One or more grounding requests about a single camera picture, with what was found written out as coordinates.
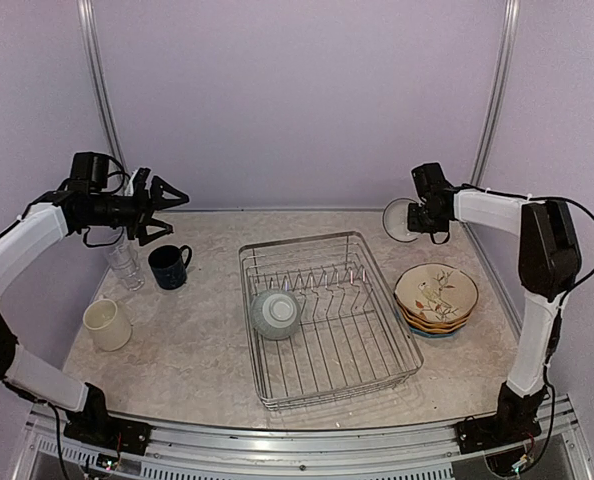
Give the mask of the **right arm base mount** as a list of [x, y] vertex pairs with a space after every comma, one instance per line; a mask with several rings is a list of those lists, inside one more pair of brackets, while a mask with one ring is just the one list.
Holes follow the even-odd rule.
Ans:
[[520, 396], [504, 382], [497, 398], [497, 409], [492, 415], [466, 417], [454, 429], [461, 454], [497, 448], [537, 437], [542, 429], [537, 420], [548, 388]]

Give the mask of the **dark blue mug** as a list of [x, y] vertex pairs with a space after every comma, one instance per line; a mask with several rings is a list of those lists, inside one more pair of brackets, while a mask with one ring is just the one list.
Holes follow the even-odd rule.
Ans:
[[176, 290], [187, 281], [187, 268], [192, 259], [188, 245], [163, 245], [148, 255], [148, 265], [157, 285], [163, 290]]

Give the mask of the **cream bird pattern plate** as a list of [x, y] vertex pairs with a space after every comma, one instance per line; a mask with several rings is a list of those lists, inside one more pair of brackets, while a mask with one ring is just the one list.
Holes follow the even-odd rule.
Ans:
[[399, 277], [394, 296], [413, 314], [430, 321], [451, 322], [468, 316], [479, 300], [473, 279], [442, 263], [423, 263]]

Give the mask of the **yellow polka dot plate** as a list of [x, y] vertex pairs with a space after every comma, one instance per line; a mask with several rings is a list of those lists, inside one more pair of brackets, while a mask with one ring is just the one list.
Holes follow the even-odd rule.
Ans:
[[431, 333], [453, 332], [458, 329], [459, 330], [462, 329], [468, 323], [468, 320], [464, 320], [464, 321], [460, 321], [460, 322], [456, 322], [456, 323], [449, 323], [449, 324], [429, 323], [429, 322], [425, 322], [421, 319], [418, 319], [417, 317], [409, 317], [409, 316], [404, 316], [404, 320], [406, 321], [406, 323], [408, 325], [413, 326], [416, 329], [423, 330], [426, 332], [431, 332]]
[[409, 309], [407, 309], [406, 307], [400, 306], [400, 307], [399, 307], [399, 309], [400, 309], [401, 313], [403, 314], [403, 317], [404, 317], [404, 316], [409, 316], [409, 317], [417, 317], [418, 319], [421, 319], [421, 320], [423, 320], [423, 321], [425, 321], [425, 322], [429, 322], [429, 323], [443, 323], [443, 324], [449, 324], [449, 323], [456, 323], [456, 322], [460, 322], [460, 321], [464, 321], [464, 320], [469, 320], [469, 317], [468, 317], [468, 316], [465, 316], [465, 317], [463, 317], [463, 318], [461, 318], [461, 319], [458, 319], [458, 320], [455, 320], [455, 321], [451, 321], [451, 322], [430, 321], [430, 320], [426, 319], [425, 317], [422, 317], [422, 316], [418, 316], [418, 315], [415, 315], [415, 314], [413, 314], [413, 313], [412, 313], [412, 312], [411, 312]]

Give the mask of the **white ceramic mug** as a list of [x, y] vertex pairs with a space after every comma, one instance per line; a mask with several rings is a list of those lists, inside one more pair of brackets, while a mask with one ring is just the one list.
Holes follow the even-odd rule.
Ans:
[[114, 300], [102, 298], [91, 303], [82, 318], [93, 344], [112, 352], [125, 346], [132, 336], [132, 325], [123, 308]]

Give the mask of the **grey striped ceramic bowl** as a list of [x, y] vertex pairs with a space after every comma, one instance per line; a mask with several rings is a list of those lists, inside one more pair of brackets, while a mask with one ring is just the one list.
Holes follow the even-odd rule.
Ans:
[[269, 340], [284, 340], [300, 326], [301, 306], [292, 292], [266, 290], [251, 302], [250, 320], [253, 328]]

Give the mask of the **teal white ceramic bowl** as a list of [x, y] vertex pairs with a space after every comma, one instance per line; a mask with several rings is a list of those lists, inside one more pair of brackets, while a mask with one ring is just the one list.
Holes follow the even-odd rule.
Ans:
[[402, 197], [392, 200], [382, 214], [382, 226], [386, 234], [400, 243], [415, 242], [419, 234], [408, 229], [408, 207], [414, 201]]

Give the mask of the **blue polka dot plate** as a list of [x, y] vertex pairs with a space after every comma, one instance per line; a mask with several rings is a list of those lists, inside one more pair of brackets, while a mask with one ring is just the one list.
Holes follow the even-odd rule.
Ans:
[[409, 330], [417, 335], [420, 336], [422, 338], [427, 338], [427, 339], [444, 339], [444, 338], [452, 338], [454, 337], [457, 333], [459, 333], [459, 329], [453, 332], [449, 332], [449, 333], [445, 333], [445, 332], [440, 332], [440, 333], [431, 333], [431, 332], [426, 332], [423, 330], [419, 330], [414, 328], [413, 326], [409, 325]]

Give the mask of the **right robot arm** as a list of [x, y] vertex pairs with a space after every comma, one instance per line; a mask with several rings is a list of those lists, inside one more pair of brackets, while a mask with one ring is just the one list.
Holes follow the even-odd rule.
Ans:
[[556, 318], [581, 270], [582, 258], [566, 203], [455, 187], [448, 182], [416, 185], [420, 201], [408, 207], [408, 229], [446, 233], [449, 223], [478, 224], [519, 239], [518, 275], [524, 314], [517, 356], [505, 382], [513, 398], [527, 402], [545, 386], [544, 367], [554, 349]]

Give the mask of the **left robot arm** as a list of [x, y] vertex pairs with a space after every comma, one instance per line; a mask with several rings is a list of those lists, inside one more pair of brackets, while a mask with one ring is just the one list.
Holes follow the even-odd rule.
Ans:
[[[188, 203], [188, 194], [148, 169], [132, 177], [127, 194], [109, 193], [84, 180], [66, 180], [31, 202], [0, 234], [0, 304], [32, 264], [65, 238], [91, 227], [122, 228], [131, 240], [146, 245], [172, 233], [156, 219], [158, 211]], [[117, 434], [107, 415], [102, 391], [52, 365], [24, 347], [0, 306], [0, 382], [24, 396], [45, 401], [78, 416], [79, 430], [98, 445]]]

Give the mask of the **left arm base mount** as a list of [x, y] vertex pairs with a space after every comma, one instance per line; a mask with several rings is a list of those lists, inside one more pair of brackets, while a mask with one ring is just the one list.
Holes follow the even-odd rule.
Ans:
[[103, 391], [90, 383], [86, 383], [86, 387], [83, 409], [66, 412], [65, 437], [118, 453], [144, 456], [153, 427], [110, 415]]

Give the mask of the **clear glass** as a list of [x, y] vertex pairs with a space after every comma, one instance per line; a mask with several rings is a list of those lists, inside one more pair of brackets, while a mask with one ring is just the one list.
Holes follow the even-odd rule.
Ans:
[[115, 271], [113, 271], [113, 272], [114, 272], [115, 276], [118, 278], [118, 280], [121, 282], [121, 284], [129, 291], [137, 291], [145, 283], [144, 275], [143, 275], [143, 272], [142, 272], [139, 264], [138, 264], [138, 269], [132, 275], [124, 276], [124, 275], [121, 275], [119, 272], [115, 272]]
[[110, 268], [121, 275], [132, 275], [138, 269], [133, 249], [127, 242], [118, 242], [106, 247], [104, 254]]

